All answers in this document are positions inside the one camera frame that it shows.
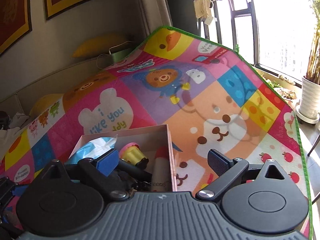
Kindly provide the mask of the blue white tissue pack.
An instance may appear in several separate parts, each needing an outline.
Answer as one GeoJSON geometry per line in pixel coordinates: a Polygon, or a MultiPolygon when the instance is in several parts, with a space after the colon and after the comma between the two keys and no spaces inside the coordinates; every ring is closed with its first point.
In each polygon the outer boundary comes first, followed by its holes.
{"type": "Polygon", "coordinates": [[[97,159],[113,149],[116,141],[117,137],[99,137],[93,139],[76,150],[66,161],[66,164],[77,164],[78,161],[85,158],[97,159]]]}

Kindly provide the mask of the cream toy yogurt bottle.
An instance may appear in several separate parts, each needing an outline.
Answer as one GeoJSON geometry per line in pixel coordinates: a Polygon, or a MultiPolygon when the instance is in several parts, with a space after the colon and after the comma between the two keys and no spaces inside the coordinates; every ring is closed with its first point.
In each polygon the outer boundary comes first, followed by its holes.
{"type": "Polygon", "coordinates": [[[151,191],[168,192],[171,190],[171,173],[167,146],[161,146],[155,154],[152,172],[151,191]]]}

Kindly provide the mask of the black plush toy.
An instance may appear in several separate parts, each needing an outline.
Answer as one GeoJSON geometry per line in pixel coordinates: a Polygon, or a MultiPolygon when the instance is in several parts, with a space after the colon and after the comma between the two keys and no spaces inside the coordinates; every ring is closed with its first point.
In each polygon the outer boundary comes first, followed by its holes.
{"type": "Polygon", "coordinates": [[[151,189],[152,174],[146,172],[123,159],[119,159],[116,167],[118,176],[130,191],[148,192],[151,189]]]}

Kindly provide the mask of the pink cardboard box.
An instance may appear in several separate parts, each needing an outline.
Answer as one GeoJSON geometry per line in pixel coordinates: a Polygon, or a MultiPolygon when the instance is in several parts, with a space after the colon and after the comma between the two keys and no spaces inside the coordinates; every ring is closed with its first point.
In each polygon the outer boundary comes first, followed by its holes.
{"type": "Polygon", "coordinates": [[[84,146],[84,144],[87,142],[99,137],[117,137],[117,141],[114,146],[114,148],[117,150],[121,150],[128,143],[137,143],[142,153],[144,153],[144,155],[149,159],[149,163],[145,170],[151,174],[153,172],[156,151],[161,146],[167,146],[171,173],[170,191],[177,191],[175,157],[172,149],[171,134],[167,125],[82,135],[73,148],[71,154],[75,153],[76,150],[78,150],[81,146],[84,146]]]}

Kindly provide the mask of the colourful cartoon play mat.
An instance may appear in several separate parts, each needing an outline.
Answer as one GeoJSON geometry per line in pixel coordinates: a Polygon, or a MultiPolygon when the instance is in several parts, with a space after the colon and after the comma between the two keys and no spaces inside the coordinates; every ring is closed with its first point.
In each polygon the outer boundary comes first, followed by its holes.
{"type": "Polygon", "coordinates": [[[236,51],[160,27],[122,61],[74,86],[21,130],[1,178],[28,185],[4,211],[19,239],[311,239],[310,186],[289,104],[236,51]],[[82,135],[167,125],[177,191],[105,201],[66,164],[82,135]],[[249,162],[220,201],[215,149],[249,162]]]}

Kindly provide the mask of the yellow cushion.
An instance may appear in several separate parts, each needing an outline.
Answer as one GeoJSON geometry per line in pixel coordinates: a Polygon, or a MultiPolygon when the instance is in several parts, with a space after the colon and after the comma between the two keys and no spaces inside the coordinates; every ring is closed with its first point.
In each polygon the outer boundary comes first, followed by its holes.
{"type": "Polygon", "coordinates": [[[127,42],[128,38],[122,33],[105,33],[84,41],[73,52],[73,58],[92,58],[107,53],[111,47],[127,42]]]}
{"type": "Polygon", "coordinates": [[[29,116],[32,118],[36,118],[42,112],[44,112],[48,107],[53,105],[57,100],[59,100],[63,94],[47,94],[41,97],[39,100],[35,102],[33,107],[29,112],[29,116]]]}

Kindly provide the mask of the white ribbed plant pot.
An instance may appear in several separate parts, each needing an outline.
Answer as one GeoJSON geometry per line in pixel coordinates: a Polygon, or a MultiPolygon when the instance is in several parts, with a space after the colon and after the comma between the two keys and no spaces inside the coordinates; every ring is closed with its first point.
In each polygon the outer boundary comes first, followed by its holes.
{"type": "Polygon", "coordinates": [[[302,98],[295,114],[302,124],[315,125],[319,122],[320,85],[302,78],[302,98]]]}

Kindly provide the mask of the green handbag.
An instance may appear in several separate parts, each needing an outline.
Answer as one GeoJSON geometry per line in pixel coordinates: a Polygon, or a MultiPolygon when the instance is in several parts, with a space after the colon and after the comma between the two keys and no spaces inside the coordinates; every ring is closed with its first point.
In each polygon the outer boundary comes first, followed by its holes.
{"type": "Polygon", "coordinates": [[[125,41],[108,49],[108,53],[112,58],[113,63],[123,60],[135,49],[135,42],[125,41]]]}

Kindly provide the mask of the bamboo plant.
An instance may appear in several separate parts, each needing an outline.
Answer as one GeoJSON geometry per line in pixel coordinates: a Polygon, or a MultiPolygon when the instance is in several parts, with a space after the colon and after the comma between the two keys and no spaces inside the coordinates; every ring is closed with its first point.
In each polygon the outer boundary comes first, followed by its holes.
{"type": "Polygon", "coordinates": [[[316,27],[310,50],[308,68],[304,77],[319,85],[319,0],[312,0],[312,9],[316,19],[316,27]]]}

